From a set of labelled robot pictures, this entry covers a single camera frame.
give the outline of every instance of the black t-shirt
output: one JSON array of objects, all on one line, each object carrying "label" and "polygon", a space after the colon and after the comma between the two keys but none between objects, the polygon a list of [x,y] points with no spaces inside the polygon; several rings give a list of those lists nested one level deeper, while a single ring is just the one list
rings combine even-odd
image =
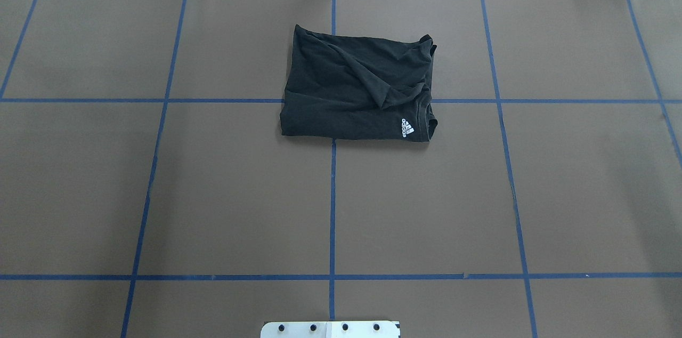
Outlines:
[{"label": "black t-shirt", "polygon": [[428,142],[436,45],[314,33],[296,25],[283,135]]}]

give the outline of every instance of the adidas logo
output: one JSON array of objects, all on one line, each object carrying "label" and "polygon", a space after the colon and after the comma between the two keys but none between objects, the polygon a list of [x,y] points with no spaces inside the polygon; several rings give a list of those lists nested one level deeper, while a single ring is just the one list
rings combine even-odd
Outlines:
[{"label": "adidas logo", "polygon": [[407,119],[402,119],[402,138],[407,137],[407,134],[410,134],[411,132],[414,132],[415,129],[410,125],[409,122],[407,122]]}]

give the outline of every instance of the folded shirt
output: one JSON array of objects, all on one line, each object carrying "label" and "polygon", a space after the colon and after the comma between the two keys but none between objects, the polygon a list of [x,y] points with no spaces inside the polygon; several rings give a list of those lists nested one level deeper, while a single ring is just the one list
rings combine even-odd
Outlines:
[{"label": "folded shirt", "polygon": [[283,135],[428,142],[436,45],[314,33],[296,25]]}]

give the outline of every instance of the vertical blue line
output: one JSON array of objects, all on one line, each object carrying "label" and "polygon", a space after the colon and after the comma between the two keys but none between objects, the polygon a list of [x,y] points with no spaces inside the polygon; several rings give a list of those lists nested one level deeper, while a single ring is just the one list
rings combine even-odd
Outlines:
[{"label": "vertical blue line", "polygon": [[663,118],[665,118],[665,124],[668,127],[668,133],[670,138],[672,138],[672,146],[675,149],[675,154],[677,154],[677,161],[680,163],[680,168],[682,168],[682,152],[680,152],[680,145],[677,143],[677,137],[675,136],[675,129],[672,128],[672,122],[670,122],[670,117],[668,116],[668,110],[665,108],[665,102],[663,102],[663,95],[658,86],[658,80],[656,80],[656,74],[653,72],[653,66],[651,66],[651,60],[648,58],[648,52],[646,51],[646,46],[644,40],[642,39],[642,33],[640,32],[639,25],[637,24],[637,17],[635,17],[635,11],[632,8],[632,1],[628,1],[628,10],[630,12],[630,18],[632,20],[632,26],[635,29],[635,34],[637,35],[637,40],[640,43],[640,48],[642,48],[642,54],[644,55],[644,60],[646,62],[646,68],[648,69],[648,75],[651,77],[651,82],[653,83],[653,88],[656,90],[656,97],[658,97],[658,103],[661,105],[661,111],[663,112]]},{"label": "vertical blue line", "polygon": [[329,215],[329,320],[336,319],[334,280],[336,279],[336,139],[331,139],[331,204]]},{"label": "vertical blue line", "polygon": [[495,68],[495,58],[492,52],[492,40],[490,39],[490,25],[488,24],[488,12],[485,9],[485,0],[481,0],[481,10],[483,13],[483,23],[485,26],[485,41],[488,44],[488,57],[490,58],[490,70],[492,71],[492,85],[495,89],[495,100],[497,101],[497,117],[500,121],[500,131],[502,133],[502,146],[505,151],[505,163],[507,164],[507,178],[511,187],[511,197],[514,202],[514,215],[516,217],[516,238],[518,240],[518,250],[521,254],[521,268],[523,270],[524,284],[526,287],[526,301],[528,303],[528,315],[531,320],[531,333],[533,338],[538,338],[538,328],[535,324],[535,308],[533,307],[533,294],[531,293],[531,280],[528,276],[528,264],[526,263],[526,248],[523,243],[523,231],[521,230],[521,216],[518,213],[518,201],[516,200],[516,186],[514,185],[514,171],[512,171],[512,160],[509,158],[509,143],[507,143],[507,129],[505,127],[504,115],[502,114],[502,100],[500,97],[500,87],[497,82],[497,69]]},{"label": "vertical blue line", "polygon": [[166,94],[164,95],[164,105],[161,110],[161,119],[159,121],[159,129],[156,133],[156,144],[154,146],[154,157],[151,161],[151,172],[149,173],[149,182],[147,183],[147,196],[144,198],[144,210],[142,212],[142,222],[140,224],[140,233],[137,238],[137,248],[135,249],[135,260],[132,266],[132,277],[130,279],[130,287],[128,288],[128,297],[126,301],[126,313],[124,314],[124,323],[121,328],[121,338],[127,335],[127,326],[130,321],[130,311],[132,309],[133,296],[135,294],[135,285],[137,283],[137,273],[140,267],[140,256],[142,254],[142,246],[144,242],[144,230],[147,227],[147,216],[149,215],[149,204],[151,203],[151,188],[154,184],[156,176],[156,166],[158,163],[159,144],[161,143],[161,134],[164,131],[164,124],[166,122],[166,112],[168,110],[168,97],[171,95],[171,85],[173,85],[173,72],[175,71],[175,59],[177,58],[177,49],[180,46],[180,36],[182,33],[182,22],[185,17],[185,6],[187,0],[182,0],[180,7],[180,18],[177,23],[177,32],[175,34],[175,45],[173,46],[173,56],[170,59],[170,70],[168,71],[168,82],[166,83]]},{"label": "vertical blue line", "polygon": [[10,65],[7,67],[7,73],[5,73],[5,79],[2,81],[2,87],[0,87],[0,98],[5,95],[5,89],[7,88],[7,83],[10,81],[10,75],[12,74],[12,69],[14,69],[14,62],[17,60],[19,55],[19,49],[21,49],[21,43],[24,42],[24,36],[26,35],[26,29],[29,28],[29,23],[31,22],[31,17],[34,15],[34,10],[36,9],[36,4],[38,0],[34,0],[31,3],[31,8],[29,9],[28,15],[26,15],[26,20],[24,22],[24,27],[21,28],[21,33],[19,34],[19,39],[17,40],[17,45],[14,47],[14,53],[12,53],[12,59],[10,59]]},{"label": "vertical blue line", "polygon": [[[331,34],[336,35],[336,0],[331,0]],[[329,320],[336,319],[336,139],[331,139],[331,193],[329,193]]]}]

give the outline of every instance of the white bracket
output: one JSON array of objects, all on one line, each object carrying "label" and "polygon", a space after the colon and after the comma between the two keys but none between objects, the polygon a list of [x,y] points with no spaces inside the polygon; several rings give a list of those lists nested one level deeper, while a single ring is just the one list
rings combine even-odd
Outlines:
[{"label": "white bracket", "polygon": [[266,323],[261,338],[400,338],[398,321]]}]

